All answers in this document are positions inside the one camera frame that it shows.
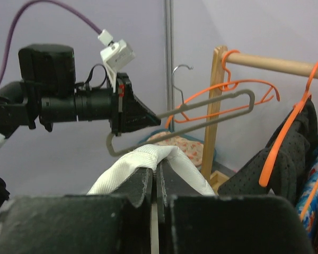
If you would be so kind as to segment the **white pleated skirt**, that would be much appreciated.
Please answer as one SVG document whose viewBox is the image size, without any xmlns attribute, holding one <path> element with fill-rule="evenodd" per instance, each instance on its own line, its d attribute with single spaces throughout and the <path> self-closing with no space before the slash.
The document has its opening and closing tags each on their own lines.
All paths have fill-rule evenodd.
<svg viewBox="0 0 318 254">
<path fill-rule="evenodd" d="M 164 159 L 168 160 L 173 171 L 198 193 L 203 196 L 215 195 L 210 184 L 180 148 L 154 144 L 146 144 L 120 157 L 100 175 L 87 193 L 89 195 L 110 194 L 136 169 L 148 168 L 155 172 Z"/>
</svg>

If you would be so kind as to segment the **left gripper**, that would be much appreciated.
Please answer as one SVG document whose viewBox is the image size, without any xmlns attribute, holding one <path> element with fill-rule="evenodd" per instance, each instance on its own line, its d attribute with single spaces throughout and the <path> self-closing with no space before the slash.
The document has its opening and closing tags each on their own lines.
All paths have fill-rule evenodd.
<svg viewBox="0 0 318 254">
<path fill-rule="evenodd" d="M 111 132 L 115 136 L 120 136 L 123 133 L 123 111 L 124 133 L 161 125 L 161 119 L 144 105 L 131 89 L 128 89 L 130 86 L 131 81 L 128 74 L 118 72 L 116 90 L 112 94 L 112 110 L 109 120 Z"/>
</svg>

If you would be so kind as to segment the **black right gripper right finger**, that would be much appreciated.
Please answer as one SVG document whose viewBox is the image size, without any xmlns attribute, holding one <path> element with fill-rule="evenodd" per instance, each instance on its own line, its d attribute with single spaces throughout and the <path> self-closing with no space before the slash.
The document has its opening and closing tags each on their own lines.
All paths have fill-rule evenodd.
<svg viewBox="0 0 318 254">
<path fill-rule="evenodd" d="M 203 196 L 156 169 L 160 253 L 313 253 L 293 206 L 269 195 Z"/>
</svg>

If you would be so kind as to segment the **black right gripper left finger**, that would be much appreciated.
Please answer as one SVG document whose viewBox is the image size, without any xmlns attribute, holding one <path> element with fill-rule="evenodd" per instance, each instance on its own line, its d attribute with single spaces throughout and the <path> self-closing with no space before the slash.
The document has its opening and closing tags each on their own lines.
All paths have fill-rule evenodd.
<svg viewBox="0 0 318 254">
<path fill-rule="evenodd" d="M 105 195 L 21 196 L 0 212 L 0 253 L 150 253 L 152 171 Z"/>
</svg>

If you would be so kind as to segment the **orange hanger of grey skirt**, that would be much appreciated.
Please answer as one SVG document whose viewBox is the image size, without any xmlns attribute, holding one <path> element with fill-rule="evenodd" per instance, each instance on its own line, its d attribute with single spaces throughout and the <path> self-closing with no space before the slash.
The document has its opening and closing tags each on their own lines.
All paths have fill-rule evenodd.
<svg viewBox="0 0 318 254">
<path fill-rule="evenodd" d="M 259 178 L 259 185 L 261 187 L 267 187 L 277 156 L 278 156 L 278 152 L 279 149 L 283 143 L 284 138 L 286 137 L 287 132 L 289 131 L 289 129 L 291 128 L 294 120 L 296 119 L 296 117 L 298 116 L 298 114 L 303 110 L 306 102 L 308 99 L 311 98 L 312 94 L 310 92 L 310 86 L 311 83 L 314 79 L 315 74 L 318 71 L 318 62 L 314 65 L 314 67 L 311 70 L 311 73 L 308 77 L 307 83 L 306 83 L 306 87 L 303 93 L 303 96 L 301 98 L 301 100 L 294 105 L 292 112 L 290 113 L 290 115 L 288 116 L 285 124 L 283 125 L 283 127 L 281 128 L 278 136 L 275 139 L 275 142 L 266 158 L 266 161 L 264 163 L 264 166 L 262 168 L 262 172 Z"/>
</svg>

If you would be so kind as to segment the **orange hanger of denim skirt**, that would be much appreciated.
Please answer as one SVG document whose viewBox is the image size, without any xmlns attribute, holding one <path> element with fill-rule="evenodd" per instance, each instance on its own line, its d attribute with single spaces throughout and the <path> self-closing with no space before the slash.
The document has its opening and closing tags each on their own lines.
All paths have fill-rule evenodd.
<svg viewBox="0 0 318 254">
<path fill-rule="evenodd" d="M 211 79 L 211 81 L 213 81 L 214 84 L 211 86 L 217 85 L 217 88 L 208 91 L 209 98 L 213 98 L 218 95 L 234 93 L 236 92 L 235 89 L 237 88 L 239 83 L 261 83 L 264 85 L 268 85 L 269 89 L 263 95 L 261 99 L 259 99 L 257 102 L 255 101 L 255 106 L 259 104 L 267 103 L 271 101 L 273 98 L 276 98 L 277 101 L 280 101 L 279 91 L 270 82 L 259 80 L 259 79 L 231 80 L 231 71 L 226 68 L 225 60 L 226 60 L 226 57 L 228 57 L 231 53 L 238 53 L 239 51 L 238 50 L 225 51 L 226 49 L 227 49 L 226 47 L 219 47 L 214 50 L 212 79 Z M 220 102 L 208 104 L 208 115 L 212 113 L 217 113 L 218 115 L 216 117 L 205 119 L 206 121 L 235 113 L 235 112 L 230 112 L 230 110 L 234 108 L 229 110 L 224 110 L 224 111 L 216 110 L 215 109 L 216 105 L 219 106 Z M 178 120 L 175 120 L 174 117 L 172 121 L 175 123 L 183 123 L 183 120 L 178 121 Z M 170 123 L 167 123 L 166 121 L 165 128 L 168 128 Z"/>
</svg>

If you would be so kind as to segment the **grey dotted skirt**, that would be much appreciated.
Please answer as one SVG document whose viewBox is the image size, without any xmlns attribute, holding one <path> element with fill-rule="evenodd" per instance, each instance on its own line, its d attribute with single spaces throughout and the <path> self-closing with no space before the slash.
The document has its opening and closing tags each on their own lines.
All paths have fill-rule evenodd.
<svg viewBox="0 0 318 254">
<path fill-rule="evenodd" d="M 259 185 L 266 158 L 285 122 L 277 127 L 265 148 L 254 155 L 234 176 L 218 188 L 224 195 L 265 195 L 273 192 L 292 204 L 297 202 L 305 184 L 314 150 L 318 146 L 317 114 L 313 102 L 308 99 L 297 115 L 278 151 L 275 164 L 266 187 Z"/>
</svg>

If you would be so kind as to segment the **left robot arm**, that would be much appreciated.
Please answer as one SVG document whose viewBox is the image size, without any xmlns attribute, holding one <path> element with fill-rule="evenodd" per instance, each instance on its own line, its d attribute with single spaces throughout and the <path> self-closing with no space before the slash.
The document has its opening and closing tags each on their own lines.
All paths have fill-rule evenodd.
<svg viewBox="0 0 318 254">
<path fill-rule="evenodd" d="M 91 87 L 77 82 L 74 49 L 60 44 L 31 44 L 20 49 L 22 79 L 0 89 L 0 148 L 20 126 L 47 131 L 59 122 L 108 120 L 114 135 L 161 124 L 134 94 L 124 72 L 116 85 L 105 78 Z"/>
</svg>

